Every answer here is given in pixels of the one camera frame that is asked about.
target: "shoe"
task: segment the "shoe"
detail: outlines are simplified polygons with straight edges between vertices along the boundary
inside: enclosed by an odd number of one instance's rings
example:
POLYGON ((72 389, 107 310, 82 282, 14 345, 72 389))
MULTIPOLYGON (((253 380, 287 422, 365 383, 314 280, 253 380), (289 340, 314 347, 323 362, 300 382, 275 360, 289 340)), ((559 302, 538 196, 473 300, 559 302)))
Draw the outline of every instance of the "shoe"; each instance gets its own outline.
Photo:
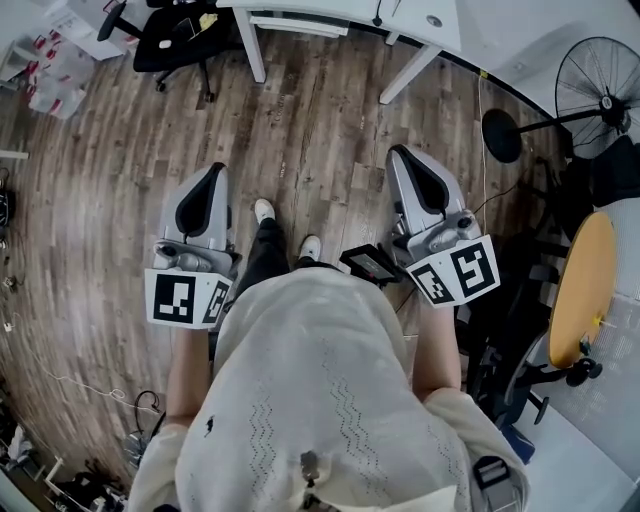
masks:
POLYGON ((317 236, 311 235, 304 239, 302 247, 300 247, 300 258, 311 258, 313 261, 320 259, 320 251, 322 250, 322 242, 317 236))
POLYGON ((266 199, 258 199, 256 201, 254 211, 256 213, 256 219, 258 219, 258 224, 260 224, 264 219, 276 220, 276 211, 273 209, 271 203, 266 199))

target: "wooden floor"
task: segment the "wooden floor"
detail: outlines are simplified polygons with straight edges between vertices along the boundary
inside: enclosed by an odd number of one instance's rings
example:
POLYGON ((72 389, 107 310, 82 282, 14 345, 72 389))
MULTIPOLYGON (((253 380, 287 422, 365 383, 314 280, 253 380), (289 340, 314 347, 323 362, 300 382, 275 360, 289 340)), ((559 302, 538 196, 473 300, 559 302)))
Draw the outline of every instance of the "wooden floor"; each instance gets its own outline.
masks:
MULTIPOLYGON (((97 66, 67 122, 0 90, 0 147, 31 152, 27 162, 3 162, 18 197, 3 277, 21 284, 15 294, 2 290, 0 316, 15 330, 0 332, 0 372, 47 460, 62 456, 78 470, 95 457, 130 481, 121 441, 135 429, 132 409, 47 372, 105 393, 121 389, 128 401, 144 389, 164 399, 171 331, 145 321, 143 269, 164 199, 197 169, 228 165, 236 247, 245 255, 258 197, 274 201, 292 255, 309 233, 323 239, 322 259, 332 263, 345 249, 383 240, 391 216, 384 162, 396 143, 430 153, 458 176, 469 207, 482 203, 477 75, 437 59, 383 106, 381 90, 415 48, 358 32, 339 40, 263 33, 261 43, 266 84, 253 82, 243 52, 229 54, 210 65, 213 105, 202 100, 197 67, 159 94, 130 58, 97 66)), ((490 82, 480 88, 482 111, 538 118, 490 82)), ((525 139, 517 164, 487 153, 486 194, 523 173, 531 181, 535 156, 557 154, 548 130, 525 139)), ((534 207, 519 192, 490 202, 488 232, 516 232, 534 207)), ((389 294, 398 305, 407 289, 389 294)), ((400 312, 407 334, 415 333, 416 295, 400 312)), ((155 421, 141 417, 147 427, 155 421)))

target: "white knit sweater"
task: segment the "white knit sweater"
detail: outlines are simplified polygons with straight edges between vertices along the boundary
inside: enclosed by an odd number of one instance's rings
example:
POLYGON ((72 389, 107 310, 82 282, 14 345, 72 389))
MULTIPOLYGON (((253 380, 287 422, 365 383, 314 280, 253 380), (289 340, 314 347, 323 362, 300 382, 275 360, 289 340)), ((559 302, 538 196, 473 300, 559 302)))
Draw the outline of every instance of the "white knit sweater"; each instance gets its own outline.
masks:
POLYGON ((470 466, 484 455, 507 462, 524 505, 524 468, 499 431, 461 392, 421 404, 411 364, 365 281, 310 268, 249 288, 223 323, 202 409, 151 442, 129 510, 297 510, 307 451, 314 493, 343 511, 480 510, 470 466))

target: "wooden tabletop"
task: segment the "wooden tabletop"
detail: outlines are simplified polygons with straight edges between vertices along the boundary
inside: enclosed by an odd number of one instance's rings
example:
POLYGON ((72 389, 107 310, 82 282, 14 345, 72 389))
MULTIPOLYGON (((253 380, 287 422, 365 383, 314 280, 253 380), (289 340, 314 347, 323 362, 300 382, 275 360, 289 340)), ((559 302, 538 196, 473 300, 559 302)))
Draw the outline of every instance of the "wooden tabletop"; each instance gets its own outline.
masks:
POLYGON ((549 357, 557 368, 580 358, 580 340, 593 343, 598 319, 609 310, 616 276, 613 226, 604 212, 589 215, 578 230, 558 285, 549 330, 549 357))

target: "black chair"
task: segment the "black chair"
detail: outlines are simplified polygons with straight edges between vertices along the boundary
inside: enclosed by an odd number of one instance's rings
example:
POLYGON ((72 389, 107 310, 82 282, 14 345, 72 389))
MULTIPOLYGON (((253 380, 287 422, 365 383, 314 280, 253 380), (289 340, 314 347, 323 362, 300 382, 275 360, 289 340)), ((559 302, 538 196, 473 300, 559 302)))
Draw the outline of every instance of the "black chair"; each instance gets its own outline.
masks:
POLYGON ((202 72, 205 100, 213 102, 215 96, 209 87, 207 59, 225 50, 241 48, 239 44, 228 42, 230 28, 234 23, 231 10, 217 9, 215 5, 204 0, 177 5, 173 5, 172 0, 147 0, 149 7, 159 7, 159 9, 151 14, 144 29, 140 31, 122 18, 126 5, 126 1, 118 4, 109 13, 98 33, 98 41, 108 39, 114 28, 137 37, 139 43, 133 60, 133 69, 138 73, 161 72, 156 79, 156 90, 159 92, 165 91, 164 81, 171 73, 197 63, 202 72), (191 21, 194 31, 197 32, 200 29, 200 17, 203 14, 217 14, 218 19, 207 30, 186 41, 184 36, 181 38, 175 32, 176 26, 186 19, 191 21), (172 41, 171 46, 160 48, 160 42, 167 40, 172 41))
MULTIPOLYGON (((559 281, 558 270, 542 263, 553 244, 536 240, 535 234, 530 230, 507 241, 498 261, 501 285, 469 303, 467 390, 498 428, 515 423, 527 401, 538 409, 535 424, 540 423, 549 401, 533 395, 533 385, 566 379, 576 387, 602 372, 602 365, 588 357, 547 371, 546 365, 527 361, 549 328, 551 308, 540 302, 542 284, 559 281)), ((581 350, 588 356, 589 345, 581 350)))

